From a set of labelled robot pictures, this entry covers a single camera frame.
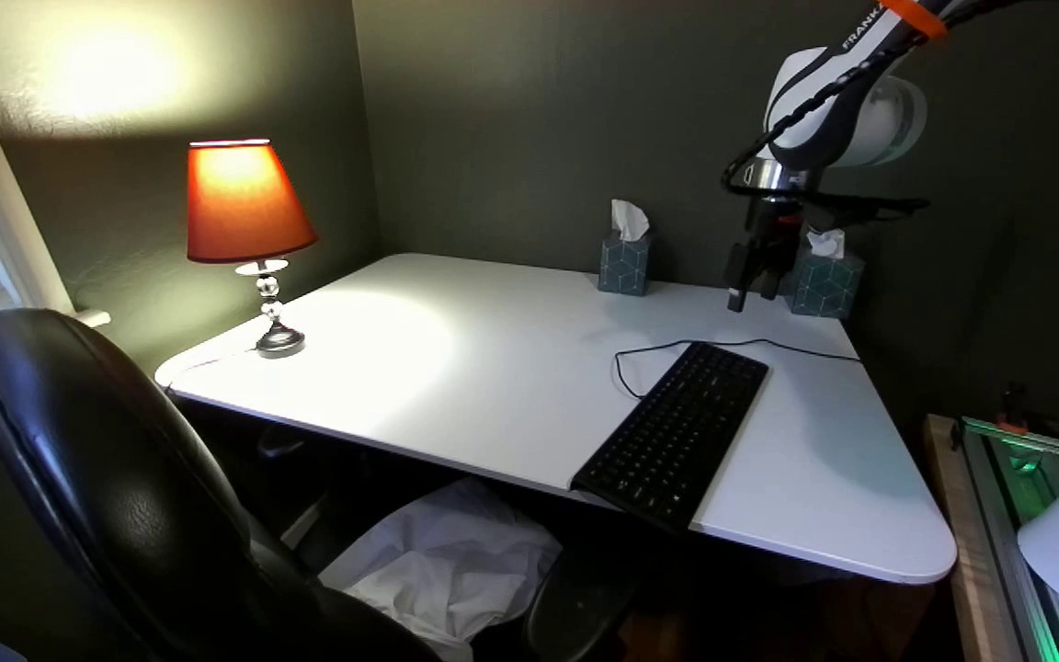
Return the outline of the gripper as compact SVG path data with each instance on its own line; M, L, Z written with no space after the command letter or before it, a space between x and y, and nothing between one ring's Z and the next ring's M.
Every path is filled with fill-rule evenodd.
M779 294L783 278L793 271L793 260L798 255L803 205L790 198L753 198L747 207L746 230L747 243L732 246L724 269L726 309L731 314L744 310L746 297L759 273L760 258L759 294L769 301Z

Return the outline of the black keyboard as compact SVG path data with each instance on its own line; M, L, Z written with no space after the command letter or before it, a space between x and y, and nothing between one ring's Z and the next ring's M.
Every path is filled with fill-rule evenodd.
M769 365L694 342L585 461L571 489L661 531L687 531Z

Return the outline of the teal tissue box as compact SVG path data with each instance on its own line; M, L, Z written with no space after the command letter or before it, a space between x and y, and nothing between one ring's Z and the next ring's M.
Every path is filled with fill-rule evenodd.
M846 319L865 272L865 260L848 246L842 229L808 231L800 240L780 296L791 314Z
M597 288L622 296L644 296L648 285L651 223L628 200L610 202L612 232L602 240Z

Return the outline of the orange and black clamp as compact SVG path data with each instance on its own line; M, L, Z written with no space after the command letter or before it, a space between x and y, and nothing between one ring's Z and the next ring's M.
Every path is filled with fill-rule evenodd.
M1027 387L1022 382L1009 382L1001 395L1001 409L997 414L997 427L1013 435L1027 435L1030 425L1027 423L1025 407L1027 405Z

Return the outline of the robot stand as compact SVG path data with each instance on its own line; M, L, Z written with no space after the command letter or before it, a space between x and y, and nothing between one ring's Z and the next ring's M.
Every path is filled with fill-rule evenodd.
M952 597L966 662L1059 662L1059 594L1018 535L1059 497L1059 425L930 415L926 455L952 527Z

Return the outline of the white plastic bag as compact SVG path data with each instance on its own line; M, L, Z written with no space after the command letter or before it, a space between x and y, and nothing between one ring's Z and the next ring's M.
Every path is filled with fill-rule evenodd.
M475 636L524 616L562 549L468 477L383 517L318 578L402 624L442 661L474 662Z

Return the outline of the table lamp with orange shade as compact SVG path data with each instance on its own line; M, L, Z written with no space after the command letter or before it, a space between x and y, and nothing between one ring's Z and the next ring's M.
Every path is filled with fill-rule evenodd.
M318 241L315 227L269 139L189 144L189 261L233 265L253 278L268 328L257 355L302 350L305 335L282 322L279 272Z

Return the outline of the black leather office chair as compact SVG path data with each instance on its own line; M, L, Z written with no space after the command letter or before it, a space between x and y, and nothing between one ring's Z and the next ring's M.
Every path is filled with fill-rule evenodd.
M64 563L161 662L439 662L320 586L163 390L66 315L0 311L0 458Z

